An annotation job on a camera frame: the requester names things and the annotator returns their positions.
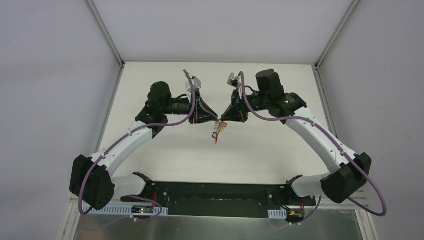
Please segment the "red handled keyring holder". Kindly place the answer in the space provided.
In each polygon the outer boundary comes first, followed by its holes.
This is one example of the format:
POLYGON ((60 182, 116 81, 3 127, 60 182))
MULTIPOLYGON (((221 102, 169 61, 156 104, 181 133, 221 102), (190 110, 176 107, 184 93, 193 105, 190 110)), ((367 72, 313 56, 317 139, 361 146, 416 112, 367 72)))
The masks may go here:
POLYGON ((212 138, 214 139, 214 143, 215 144, 217 144, 218 143, 218 140, 219 140, 219 135, 220 135, 220 122, 221 122, 222 120, 221 119, 218 119, 216 122, 215 122, 215 124, 214 124, 214 130, 213 130, 213 132, 212 132, 212 138))

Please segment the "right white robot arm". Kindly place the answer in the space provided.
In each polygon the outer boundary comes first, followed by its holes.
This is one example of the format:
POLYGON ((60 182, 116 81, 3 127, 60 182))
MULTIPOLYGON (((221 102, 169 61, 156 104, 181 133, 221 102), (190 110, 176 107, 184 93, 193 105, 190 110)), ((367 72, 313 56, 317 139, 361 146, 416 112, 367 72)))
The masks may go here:
POLYGON ((244 95, 242 78, 231 73, 227 84, 234 87, 231 103, 221 115, 224 122, 248 120, 249 113, 266 110, 297 133, 320 157, 328 172, 321 175, 298 175, 284 184, 284 200, 296 205, 307 196, 326 196, 341 204, 367 183, 363 173, 370 172, 371 158, 342 144, 321 123, 296 93, 285 92, 274 69, 256 74, 258 90, 244 95))

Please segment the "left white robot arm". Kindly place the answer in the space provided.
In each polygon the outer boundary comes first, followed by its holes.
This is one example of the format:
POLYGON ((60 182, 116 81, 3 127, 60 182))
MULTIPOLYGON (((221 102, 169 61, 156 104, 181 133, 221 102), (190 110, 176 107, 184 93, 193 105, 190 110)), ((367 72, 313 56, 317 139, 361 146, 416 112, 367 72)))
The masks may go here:
POLYGON ((138 173, 114 174, 137 149, 153 140, 164 127, 171 126, 168 115, 184 115, 181 124, 216 121, 218 115, 201 98, 201 87, 201 81, 194 77, 186 82, 185 94, 172 97, 166 82, 154 83, 144 108, 122 136, 105 149, 89 157, 79 155, 73 161, 69 191, 95 210, 104 208, 111 200, 131 195, 140 202, 149 201, 153 189, 138 173))

